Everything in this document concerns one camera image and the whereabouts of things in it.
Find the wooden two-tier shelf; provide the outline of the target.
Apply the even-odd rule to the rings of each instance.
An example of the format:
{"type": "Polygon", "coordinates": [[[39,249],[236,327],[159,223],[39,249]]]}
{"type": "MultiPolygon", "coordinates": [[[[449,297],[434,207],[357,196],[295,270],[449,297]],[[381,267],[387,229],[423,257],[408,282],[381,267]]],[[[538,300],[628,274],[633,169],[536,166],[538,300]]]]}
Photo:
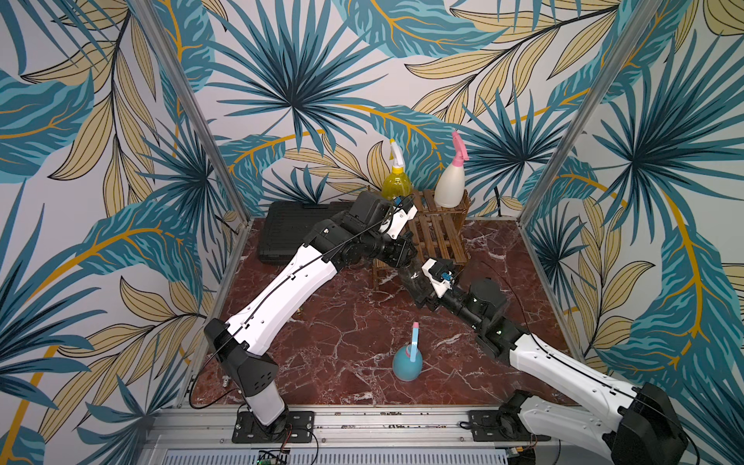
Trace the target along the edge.
{"type": "Polygon", "coordinates": [[[453,208],[438,207],[431,189],[415,190],[400,201],[403,207],[410,207],[407,222],[397,236],[407,240],[410,257],[406,265],[395,269],[403,282],[416,279],[420,267],[429,259],[450,260],[456,267],[468,263],[470,255],[464,248],[461,234],[470,207],[467,191],[453,208]]]}

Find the yellow spray bottle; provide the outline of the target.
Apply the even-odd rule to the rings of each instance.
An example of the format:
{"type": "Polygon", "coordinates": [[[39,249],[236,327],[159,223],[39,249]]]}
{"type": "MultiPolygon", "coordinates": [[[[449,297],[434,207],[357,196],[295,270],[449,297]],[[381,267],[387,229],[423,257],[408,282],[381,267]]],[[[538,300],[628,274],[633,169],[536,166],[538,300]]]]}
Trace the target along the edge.
{"type": "Polygon", "coordinates": [[[382,188],[382,196],[389,201],[398,197],[408,197],[413,192],[412,181],[405,170],[403,150],[394,139],[391,140],[391,155],[393,155],[393,167],[384,180],[382,188]]]}

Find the white pink spray bottle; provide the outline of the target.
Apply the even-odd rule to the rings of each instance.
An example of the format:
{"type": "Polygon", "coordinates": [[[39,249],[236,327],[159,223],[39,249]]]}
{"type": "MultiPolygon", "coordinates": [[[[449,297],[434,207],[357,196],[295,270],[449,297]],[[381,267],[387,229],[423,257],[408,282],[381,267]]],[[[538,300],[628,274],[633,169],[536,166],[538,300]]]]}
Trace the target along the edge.
{"type": "Polygon", "coordinates": [[[470,160],[467,147],[459,133],[453,131],[455,157],[445,169],[435,188],[434,201],[438,207],[457,207],[465,191],[464,164],[470,160]]]}

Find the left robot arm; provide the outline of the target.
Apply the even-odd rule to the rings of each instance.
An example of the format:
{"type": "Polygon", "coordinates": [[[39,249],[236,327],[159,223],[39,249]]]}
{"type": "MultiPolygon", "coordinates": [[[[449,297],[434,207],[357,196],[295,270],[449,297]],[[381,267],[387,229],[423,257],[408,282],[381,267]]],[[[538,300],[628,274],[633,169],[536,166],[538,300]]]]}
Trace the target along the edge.
{"type": "Polygon", "coordinates": [[[407,223],[418,212],[413,196],[390,201],[361,193],[347,210],[314,225],[288,265],[240,312],[211,320],[205,338],[236,383],[249,410],[270,433],[282,431],[288,408],[275,384],[277,364],[267,355],[275,336],[315,292],[362,259],[405,267],[416,255],[407,223]]]}

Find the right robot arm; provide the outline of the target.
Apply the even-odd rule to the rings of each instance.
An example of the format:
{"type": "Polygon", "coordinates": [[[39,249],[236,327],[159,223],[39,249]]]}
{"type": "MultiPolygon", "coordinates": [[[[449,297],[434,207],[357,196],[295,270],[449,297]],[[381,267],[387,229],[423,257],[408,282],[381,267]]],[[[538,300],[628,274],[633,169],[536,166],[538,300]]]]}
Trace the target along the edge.
{"type": "Polygon", "coordinates": [[[577,403],[573,407],[519,394],[511,412],[535,436],[587,449],[614,464],[677,464],[691,440],[663,389],[635,387],[574,360],[509,319],[498,282],[484,278],[468,289],[455,282],[448,260],[413,261],[398,269],[418,307],[446,308],[476,333],[482,350],[577,403]]]}

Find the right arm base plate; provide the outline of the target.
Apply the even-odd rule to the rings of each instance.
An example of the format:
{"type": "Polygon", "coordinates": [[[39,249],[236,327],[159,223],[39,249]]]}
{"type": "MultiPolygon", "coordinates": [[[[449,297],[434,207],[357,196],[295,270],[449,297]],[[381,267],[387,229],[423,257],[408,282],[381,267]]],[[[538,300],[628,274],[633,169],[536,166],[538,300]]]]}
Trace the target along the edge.
{"type": "Polygon", "coordinates": [[[502,410],[471,410],[468,420],[461,426],[471,432],[475,442],[526,442],[542,443],[551,440],[550,436],[535,435],[529,432],[517,414],[502,410]]]}

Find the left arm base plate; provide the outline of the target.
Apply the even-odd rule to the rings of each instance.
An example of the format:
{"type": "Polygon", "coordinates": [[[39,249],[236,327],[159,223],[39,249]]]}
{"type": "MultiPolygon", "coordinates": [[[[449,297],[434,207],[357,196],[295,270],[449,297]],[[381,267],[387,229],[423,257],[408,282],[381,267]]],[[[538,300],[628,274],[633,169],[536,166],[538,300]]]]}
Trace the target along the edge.
{"type": "Polygon", "coordinates": [[[288,411],[273,424],[263,425],[250,411],[239,412],[232,434],[233,444],[309,444],[315,428],[313,411],[288,411]]]}

